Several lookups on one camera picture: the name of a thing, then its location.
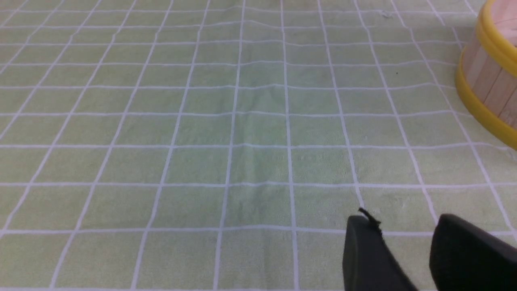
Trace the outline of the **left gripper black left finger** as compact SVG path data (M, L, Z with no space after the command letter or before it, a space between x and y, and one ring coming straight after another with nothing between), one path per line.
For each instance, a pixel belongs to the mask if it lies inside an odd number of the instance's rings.
M380 221L367 210L347 219L342 257L346 291L416 291L384 241Z

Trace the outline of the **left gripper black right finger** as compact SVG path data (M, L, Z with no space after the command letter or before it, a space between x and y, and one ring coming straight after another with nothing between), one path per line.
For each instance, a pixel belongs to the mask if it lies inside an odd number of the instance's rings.
M517 289L516 248L454 214L438 220L429 267L439 291Z

